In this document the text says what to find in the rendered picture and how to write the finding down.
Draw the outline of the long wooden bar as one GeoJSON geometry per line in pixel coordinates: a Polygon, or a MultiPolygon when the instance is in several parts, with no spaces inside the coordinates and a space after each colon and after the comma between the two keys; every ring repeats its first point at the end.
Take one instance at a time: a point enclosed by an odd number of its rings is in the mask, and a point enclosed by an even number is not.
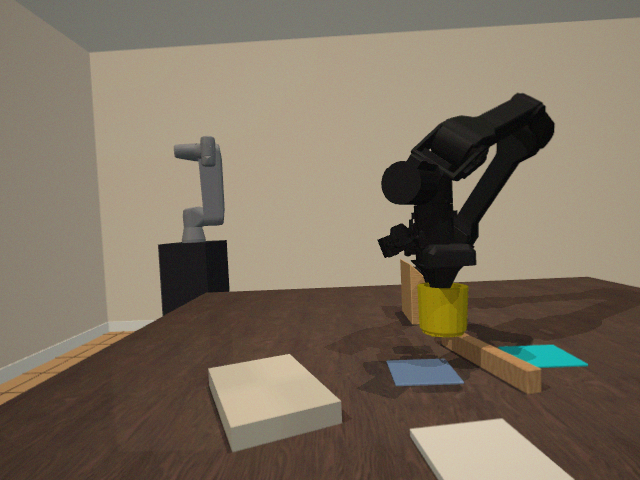
{"type": "Polygon", "coordinates": [[[466,333],[442,337],[442,345],[518,388],[525,394],[541,393],[541,369],[466,333]]]}

